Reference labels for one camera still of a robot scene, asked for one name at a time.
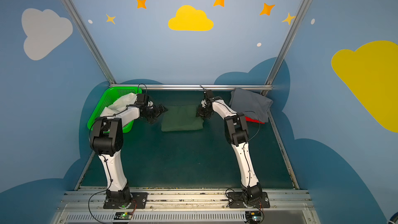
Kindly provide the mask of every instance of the red cloth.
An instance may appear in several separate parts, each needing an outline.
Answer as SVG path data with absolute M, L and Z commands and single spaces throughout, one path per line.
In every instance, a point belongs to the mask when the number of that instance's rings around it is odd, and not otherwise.
M 245 116 L 245 118 L 246 118 L 246 121 L 250 121 L 250 122 L 256 122 L 256 123 L 260 123 L 260 124 L 264 124 L 263 122 L 260 122 L 260 121 L 258 121 L 258 120 L 255 120 L 255 119 L 252 119 L 252 118 L 249 118 L 249 117 L 246 117 L 246 116 Z

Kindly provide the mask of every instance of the laundry basket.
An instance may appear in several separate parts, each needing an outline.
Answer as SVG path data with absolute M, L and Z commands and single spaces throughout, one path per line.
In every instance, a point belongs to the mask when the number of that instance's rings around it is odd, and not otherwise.
M 97 104 L 96 109 L 94 110 L 93 114 L 91 115 L 90 119 L 88 120 L 87 127 L 90 129 L 92 128 L 94 121 L 97 117 L 99 117 L 105 107 L 108 107 L 113 104 L 118 98 L 122 97 L 123 95 L 129 93 L 142 93 L 141 88 L 138 87 L 111 87 L 107 89 L 99 102 Z M 134 121 L 128 123 L 127 125 L 123 126 L 123 133 L 129 132 L 132 128 L 132 124 Z

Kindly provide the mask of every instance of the blue wall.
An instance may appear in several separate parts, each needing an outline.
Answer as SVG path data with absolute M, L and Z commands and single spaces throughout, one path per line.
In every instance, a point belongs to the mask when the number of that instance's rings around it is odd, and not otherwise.
M 10 213 L 27 201 L 29 222 L 43 224 L 87 162 L 87 120 L 109 84 L 74 24 L 46 57 L 30 59 L 21 23 L 27 8 L 71 19 L 60 0 L 0 0 L 0 215 L 23 223 L 26 214 Z
M 145 9 L 137 8 L 137 0 L 73 0 L 117 82 L 150 79 L 164 84 L 213 84 L 224 73 L 248 73 L 276 57 L 289 29 L 282 21 L 288 13 L 294 16 L 301 2 L 225 0 L 222 7 L 213 6 L 215 1 L 146 0 Z M 264 3 L 275 5 L 270 15 L 260 15 Z M 214 27 L 170 29 L 168 21 L 183 5 L 203 10 Z M 115 17 L 115 24 L 107 22 L 107 14 Z
M 267 95 L 299 185 L 310 191 L 322 224 L 384 223 L 398 211 L 398 133 L 381 126 L 331 66 L 343 49 L 398 44 L 396 2 L 313 0 Z

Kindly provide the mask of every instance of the robotic arm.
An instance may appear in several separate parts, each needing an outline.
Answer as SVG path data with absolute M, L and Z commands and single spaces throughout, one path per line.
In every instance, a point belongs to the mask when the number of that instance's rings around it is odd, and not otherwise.
M 126 110 L 114 116 L 98 117 L 95 120 L 90 135 L 90 147 L 101 159 L 108 182 L 104 208 L 125 209 L 138 204 L 138 201 L 132 200 L 120 158 L 120 150 L 123 146 L 123 126 L 139 118 L 144 118 L 152 124 L 166 111 L 167 109 L 162 104 L 156 106 L 149 101 L 146 94 L 137 94 L 135 103 L 127 105 Z M 145 206 L 145 201 L 142 202 L 139 202 L 142 206 L 137 205 L 137 208 Z
M 224 119 L 226 140 L 232 146 L 238 160 L 243 194 L 239 195 L 242 199 L 237 199 L 236 195 L 233 197 L 233 194 L 230 193 L 230 201 L 231 199 L 234 199 L 234 202 L 241 201 L 246 206 L 256 206 L 261 201 L 264 207 L 269 208 L 267 195 L 266 193 L 263 195 L 251 163 L 248 143 L 249 131 L 245 115 L 242 112 L 233 111 L 221 97 L 214 97 L 211 90 L 206 90 L 204 97 L 205 99 L 198 107 L 197 116 L 210 118 L 212 112 L 217 112 Z

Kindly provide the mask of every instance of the gray folded cloth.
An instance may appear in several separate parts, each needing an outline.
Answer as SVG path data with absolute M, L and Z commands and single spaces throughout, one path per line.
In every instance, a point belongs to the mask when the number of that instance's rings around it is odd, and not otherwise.
M 244 114 L 246 117 L 266 123 L 268 122 L 267 111 L 272 103 L 273 101 L 271 99 L 261 94 L 237 88 L 235 91 L 231 92 L 231 101 L 229 105 L 232 110 L 236 112 L 253 111 L 244 112 Z

